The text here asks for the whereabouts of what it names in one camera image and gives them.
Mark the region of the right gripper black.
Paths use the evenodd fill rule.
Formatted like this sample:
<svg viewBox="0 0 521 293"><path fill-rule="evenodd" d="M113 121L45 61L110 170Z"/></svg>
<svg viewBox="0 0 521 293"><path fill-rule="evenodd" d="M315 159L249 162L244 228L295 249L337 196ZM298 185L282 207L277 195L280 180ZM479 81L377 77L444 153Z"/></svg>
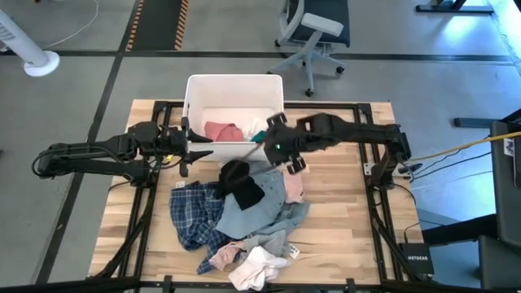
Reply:
<svg viewBox="0 0 521 293"><path fill-rule="evenodd" d="M279 112L267 120L269 126L264 140L264 152L272 165L286 164L290 174L297 174L306 169L304 158L300 155L309 132L287 125L287 118Z"/></svg>

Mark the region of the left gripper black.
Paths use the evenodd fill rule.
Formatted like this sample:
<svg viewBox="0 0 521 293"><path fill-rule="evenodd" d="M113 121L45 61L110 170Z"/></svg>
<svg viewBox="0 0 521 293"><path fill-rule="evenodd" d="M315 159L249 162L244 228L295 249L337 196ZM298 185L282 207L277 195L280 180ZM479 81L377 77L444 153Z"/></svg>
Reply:
<svg viewBox="0 0 521 293"><path fill-rule="evenodd" d="M195 161L211 155L213 151L189 151L187 153L187 141L189 142L212 142L211 138L198 135L190 127L190 122L187 116L181 118L181 128L177 126L168 127L160 126L160 136L156 142L156 158L159 162L164 159L170 163L173 157L178 158L179 175L181 177L188 177L188 166Z"/></svg>

